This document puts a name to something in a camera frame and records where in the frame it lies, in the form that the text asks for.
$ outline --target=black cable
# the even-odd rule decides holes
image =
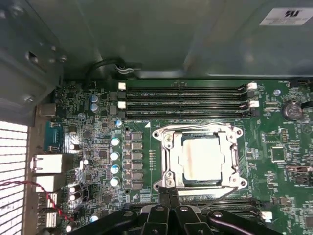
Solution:
[[[90,66],[90,68],[86,72],[84,90],[86,90],[91,83],[91,75],[92,75],[93,71],[95,71],[97,68],[99,68],[101,66],[111,65],[111,64],[116,64],[120,68],[124,68],[126,66],[125,61],[119,57],[107,58],[107,59],[101,60],[101,61],[93,64],[92,66]]]

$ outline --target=capacitor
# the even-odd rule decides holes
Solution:
[[[118,177],[113,177],[110,180],[110,184],[111,184],[112,187],[116,187],[119,184],[119,178]]]
[[[91,159],[84,159],[84,165],[92,165],[93,164],[93,160]]]
[[[69,197],[69,200],[70,201],[75,201],[77,200],[78,198],[80,198],[82,196],[82,194],[80,192],[76,192],[74,194],[72,194],[70,197]]]
[[[111,145],[113,145],[113,146],[118,146],[118,145],[119,145],[119,138],[114,137],[114,138],[111,140]]]
[[[119,166],[118,165],[111,166],[110,171],[112,174],[117,174],[119,172]]]
[[[94,113],[98,112],[99,106],[95,103],[90,105],[90,110],[93,111]]]
[[[78,192],[82,189],[82,185],[81,184],[77,184],[77,185],[74,185],[72,187],[69,188],[69,192],[70,193],[75,193],[75,192]]]
[[[95,94],[92,94],[92,95],[90,96],[90,101],[91,101],[92,103],[97,103],[97,102],[99,101],[99,98],[98,98],[98,96],[96,96]]]
[[[82,148],[78,144],[70,144],[69,149],[78,151],[81,150]]]
[[[77,116],[80,120],[84,120],[86,118],[86,115],[84,113],[79,113]]]
[[[98,215],[97,214],[93,214],[90,219],[89,219],[89,222],[90,223],[93,223],[94,221],[97,221],[99,219]]]
[[[66,227],[65,227],[65,231],[67,233],[72,232],[73,230],[76,229],[76,223],[75,222],[70,222]]]
[[[122,121],[120,121],[120,120],[117,120],[116,122],[115,122],[115,125],[116,125],[116,127],[121,127],[122,126]]]
[[[110,154],[110,158],[112,161],[116,161],[119,158],[119,153],[118,152],[112,152]]]

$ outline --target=white slot latch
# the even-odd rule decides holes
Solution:
[[[249,108],[258,108],[260,107],[260,102],[258,100],[249,101]]]
[[[273,219],[273,214],[270,211],[262,211],[261,212],[262,219],[265,220],[266,223],[271,223]]]
[[[119,101],[117,103],[117,106],[119,109],[126,109],[126,102],[125,101]]]
[[[119,82],[118,83],[118,89],[121,91],[126,90],[126,82]]]
[[[250,82],[246,85],[246,89],[248,91],[258,89],[258,84],[256,82]]]

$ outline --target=black tool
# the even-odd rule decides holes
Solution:
[[[71,235],[282,235],[264,225],[215,209],[204,216],[196,206],[181,205],[176,188],[159,188],[159,205],[109,214]]]

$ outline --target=motherboard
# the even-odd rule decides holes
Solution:
[[[313,113],[306,81],[71,81],[55,92],[44,151],[73,155],[59,205],[75,225],[158,203],[229,210],[313,233]]]

